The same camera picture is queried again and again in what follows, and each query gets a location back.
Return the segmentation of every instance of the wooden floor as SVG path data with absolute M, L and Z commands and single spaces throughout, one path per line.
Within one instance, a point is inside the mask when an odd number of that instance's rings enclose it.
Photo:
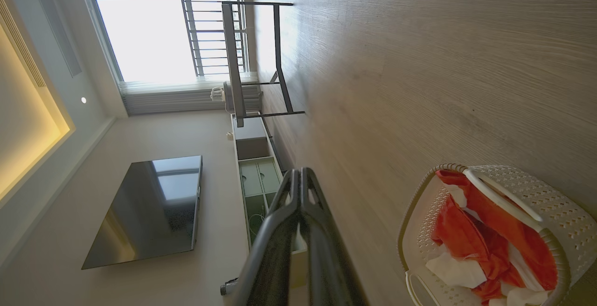
M 282 7 L 296 110 L 269 118 L 312 167 L 373 305 L 408 305 L 396 234 L 435 165 L 514 165 L 597 216 L 597 0 L 256 0 Z M 256 12 L 260 79 L 275 70 Z M 264 87 L 264 112 L 283 110 Z M 597 299 L 595 265 L 566 304 Z

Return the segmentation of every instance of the sheer curtain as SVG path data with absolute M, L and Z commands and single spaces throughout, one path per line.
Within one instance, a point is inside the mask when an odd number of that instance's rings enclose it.
M 128 115 L 147 113 L 218 110 L 224 102 L 212 101 L 211 89 L 228 82 L 228 74 L 198 76 L 192 81 L 134 81 L 120 82 L 118 87 Z M 257 82 L 256 72 L 241 73 L 241 82 Z M 247 111 L 261 110 L 258 85 L 243 86 Z

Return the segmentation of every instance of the white wall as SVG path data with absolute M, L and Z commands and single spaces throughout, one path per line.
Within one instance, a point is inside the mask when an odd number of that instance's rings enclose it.
M 60 136 L 7 34 L 0 27 L 0 194 Z
M 121 119 L 83 162 L 0 278 L 0 305 L 217 306 L 248 255 L 224 111 Z M 81 270 L 130 163 L 203 155 L 194 251 Z
M 39 0 L 12 1 L 33 42 L 31 50 L 41 57 L 38 64 L 47 71 L 76 130 L 0 209 L 0 272 L 17 253 L 65 179 L 111 123 L 86 72 L 71 77 Z M 81 103 L 83 96 L 87 104 Z M 12 128 L 13 124 L 0 127 L 0 132 Z
M 64 22 L 70 26 L 72 40 L 76 42 L 81 60 L 106 105 L 106 112 L 118 118 L 128 117 L 85 0 L 56 2 L 62 7 Z

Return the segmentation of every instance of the white plastic basket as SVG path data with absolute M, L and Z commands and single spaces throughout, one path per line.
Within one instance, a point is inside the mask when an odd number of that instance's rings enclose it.
M 597 223 L 550 185 L 510 166 L 443 164 L 430 170 L 419 185 L 398 234 L 398 255 L 406 271 L 407 288 L 417 306 L 480 306 L 481 303 L 470 289 L 445 285 L 425 267 L 427 255 L 437 249 L 430 236 L 449 195 L 435 175 L 437 170 L 463 173 L 492 202 L 540 234 L 558 268 L 558 284 L 543 306 L 558 305 L 597 258 Z

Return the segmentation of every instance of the tv screen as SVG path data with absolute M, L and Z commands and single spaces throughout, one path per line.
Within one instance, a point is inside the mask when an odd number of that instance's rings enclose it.
M 201 156 L 132 163 L 81 270 L 194 248 Z

